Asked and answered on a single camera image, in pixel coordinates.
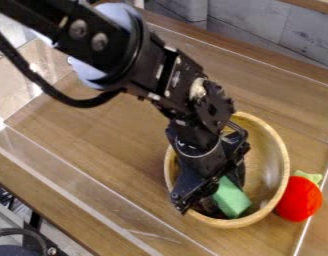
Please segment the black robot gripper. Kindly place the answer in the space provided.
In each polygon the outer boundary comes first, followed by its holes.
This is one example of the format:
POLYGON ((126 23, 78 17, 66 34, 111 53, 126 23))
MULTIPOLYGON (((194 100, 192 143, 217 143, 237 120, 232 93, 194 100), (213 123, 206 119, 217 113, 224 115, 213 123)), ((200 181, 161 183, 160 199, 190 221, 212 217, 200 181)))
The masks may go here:
POLYGON ((212 198, 222 176, 238 189, 245 182, 244 156, 249 151, 248 132, 233 122, 226 127, 232 130, 226 135, 210 134, 169 123, 165 130, 169 144, 178 160, 180 174, 170 191, 170 201, 185 214, 190 208, 209 217, 221 211, 212 198))

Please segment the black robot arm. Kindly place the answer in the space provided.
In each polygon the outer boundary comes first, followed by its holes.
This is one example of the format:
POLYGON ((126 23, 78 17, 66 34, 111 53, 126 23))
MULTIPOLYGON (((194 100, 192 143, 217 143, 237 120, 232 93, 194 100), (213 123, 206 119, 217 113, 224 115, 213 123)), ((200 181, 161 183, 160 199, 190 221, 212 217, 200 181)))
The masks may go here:
POLYGON ((69 106, 91 108, 129 93, 168 118, 165 133, 180 167, 170 190, 174 208, 237 217, 250 205, 242 192, 248 132, 230 119, 232 99, 193 59, 149 31, 126 4, 0 0, 0 13, 69 55, 77 76, 99 92, 90 99, 66 96, 31 70, 0 32, 0 50, 45 94, 69 106))

